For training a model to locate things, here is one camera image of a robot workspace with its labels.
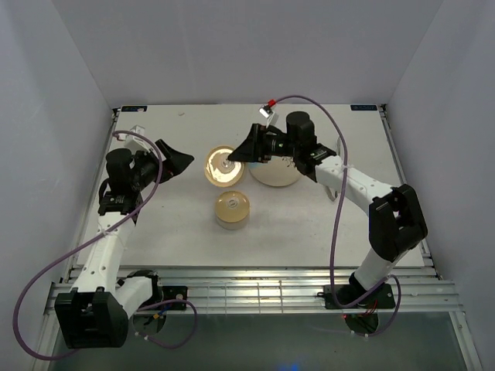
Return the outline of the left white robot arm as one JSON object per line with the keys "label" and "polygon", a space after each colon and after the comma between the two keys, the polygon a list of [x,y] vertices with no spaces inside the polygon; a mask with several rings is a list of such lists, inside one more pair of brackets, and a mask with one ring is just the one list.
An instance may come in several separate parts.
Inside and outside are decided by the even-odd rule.
{"label": "left white robot arm", "polygon": [[99,191],[98,233],[83,269],[70,291],[58,294],[55,312],[69,349],[118,348],[128,334],[131,316],[141,306],[157,308],[164,299],[159,277],[140,270],[118,279],[121,259],[138,221],[142,191],[181,174],[192,155],[163,140],[149,147],[142,141],[109,151],[108,177]]}

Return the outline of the steel tongs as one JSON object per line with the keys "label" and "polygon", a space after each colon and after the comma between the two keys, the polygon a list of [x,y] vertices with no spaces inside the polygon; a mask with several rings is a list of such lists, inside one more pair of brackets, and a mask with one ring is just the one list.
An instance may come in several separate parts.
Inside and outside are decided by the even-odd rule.
{"label": "steel tongs", "polygon": [[[342,141],[341,138],[338,137],[336,140],[335,152],[338,156],[341,156],[342,152]],[[332,189],[328,186],[325,187],[326,194],[330,200],[330,202],[335,203],[339,197],[339,192],[335,189]]]}

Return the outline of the ceramic food plate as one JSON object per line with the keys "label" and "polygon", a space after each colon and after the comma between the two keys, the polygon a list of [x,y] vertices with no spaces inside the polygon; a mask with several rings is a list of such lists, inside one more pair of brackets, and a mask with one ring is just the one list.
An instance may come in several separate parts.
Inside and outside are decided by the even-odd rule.
{"label": "ceramic food plate", "polygon": [[272,156],[267,163],[248,163],[251,175],[266,186],[286,187],[302,177],[290,157]]}

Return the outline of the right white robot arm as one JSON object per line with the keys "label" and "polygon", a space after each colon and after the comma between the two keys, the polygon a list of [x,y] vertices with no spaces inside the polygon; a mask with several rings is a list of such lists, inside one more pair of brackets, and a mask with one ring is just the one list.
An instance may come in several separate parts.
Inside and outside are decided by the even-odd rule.
{"label": "right white robot arm", "polygon": [[338,308],[367,307],[388,280],[398,261],[428,235],[416,191],[409,185],[379,182],[347,164],[345,156],[318,142],[315,126],[304,111],[286,118],[286,130],[253,124],[247,138],[228,156],[231,162],[263,163],[289,157],[312,181],[339,189],[368,218],[370,250],[348,284],[330,287]]}

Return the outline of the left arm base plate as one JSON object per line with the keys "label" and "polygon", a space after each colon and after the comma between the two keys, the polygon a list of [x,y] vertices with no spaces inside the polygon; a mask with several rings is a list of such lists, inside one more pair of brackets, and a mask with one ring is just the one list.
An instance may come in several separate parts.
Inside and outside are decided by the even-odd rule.
{"label": "left arm base plate", "polygon": [[153,304],[157,304],[162,301],[166,301],[166,304],[161,304],[153,308],[158,312],[164,312],[168,310],[182,311],[186,309],[186,304],[177,302],[177,300],[186,300],[188,295],[187,286],[157,286],[152,289],[152,296],[150,299],[142,303],[139,307],[143,309]]}

